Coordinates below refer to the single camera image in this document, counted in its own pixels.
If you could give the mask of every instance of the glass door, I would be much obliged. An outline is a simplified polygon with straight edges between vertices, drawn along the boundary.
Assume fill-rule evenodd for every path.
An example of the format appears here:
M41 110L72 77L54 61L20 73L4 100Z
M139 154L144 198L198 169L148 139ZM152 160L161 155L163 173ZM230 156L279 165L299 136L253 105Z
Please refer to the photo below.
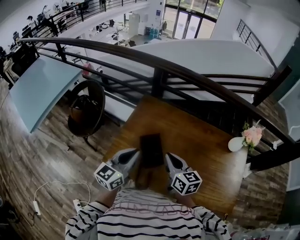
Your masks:
M200 17L197 17L195 15L192 15L190 17L185 38L195 38L199 22Z
M187 24L187 19L188 14L180 11L174 36L176 39L183 39L183 33Z

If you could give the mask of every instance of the lower floor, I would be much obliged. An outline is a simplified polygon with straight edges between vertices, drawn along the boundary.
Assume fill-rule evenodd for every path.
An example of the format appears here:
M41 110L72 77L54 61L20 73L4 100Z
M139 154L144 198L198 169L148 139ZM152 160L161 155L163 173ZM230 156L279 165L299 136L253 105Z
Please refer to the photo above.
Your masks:
M47 181L87 182L91 199L96 199L101 192L93 173L120 127L105 119L105 125L89 139L97 148L94 152L82 138L68 130L69 108L62 98L41 126L43 131L71 147L69 151L62 151L27 132L5 81L0 83L0 93L0 195L20 216L20 223L13 227L23 239L64 239L65 223L75 214L73 200L89 199L86 186L53 183L40 189L37 199L43 206L43 214L35 218L33 227L29 227L33 223L28 213L34 211L34 193ZM275 223L284 202L287 176L288 165L250 174L242 182L229 219L255 227Z

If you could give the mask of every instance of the tabletop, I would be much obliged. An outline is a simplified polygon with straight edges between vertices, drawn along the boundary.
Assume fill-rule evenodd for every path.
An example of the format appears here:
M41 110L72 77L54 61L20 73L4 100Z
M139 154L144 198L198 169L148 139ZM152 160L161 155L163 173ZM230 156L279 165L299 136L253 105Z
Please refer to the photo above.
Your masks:
M40 56L10 90L12 100L30 133L36 129L81 70Z
M139 148L140 136L156 133L160 133L164 154L178 155L200 174L203 183L192 195L195 203L220 215L230 213L240 189L247 148L230 152L229 134L153 97L142 99L114 139L104 161L121 149ZM167 194L167 183L165 167L156 168L150 188Z

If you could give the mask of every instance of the brown table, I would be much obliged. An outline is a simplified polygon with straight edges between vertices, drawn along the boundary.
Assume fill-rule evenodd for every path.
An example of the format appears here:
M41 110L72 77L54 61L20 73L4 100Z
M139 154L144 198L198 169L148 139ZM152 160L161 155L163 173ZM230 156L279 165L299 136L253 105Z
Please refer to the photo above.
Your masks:
M193 195L195 203L219 214L230 213L240 189L248 149L230 152L229 134L155 98L142 99L104 161L121 149L139 148L140 136L155 133L161 135L164 154L172 152L182 157L203 179ZM153 172L150 188L166 194L167 182L165 167L158 167Z

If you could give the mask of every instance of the black and white striped sleeve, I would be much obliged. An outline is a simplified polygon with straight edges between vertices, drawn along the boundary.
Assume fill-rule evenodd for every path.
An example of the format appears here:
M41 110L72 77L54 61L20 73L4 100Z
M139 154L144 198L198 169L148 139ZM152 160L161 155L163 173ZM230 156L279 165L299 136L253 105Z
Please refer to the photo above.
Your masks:
M193 207L202 220L203 229L207 235L215 235L219 240L230 240L230 233L227 225L212 211L205 207Z
M67 221L65 232L66 240L77 239L80 235L91 230L97 224L97 220L107 210L108 207L101 203L89 203L80 210L76 216Z

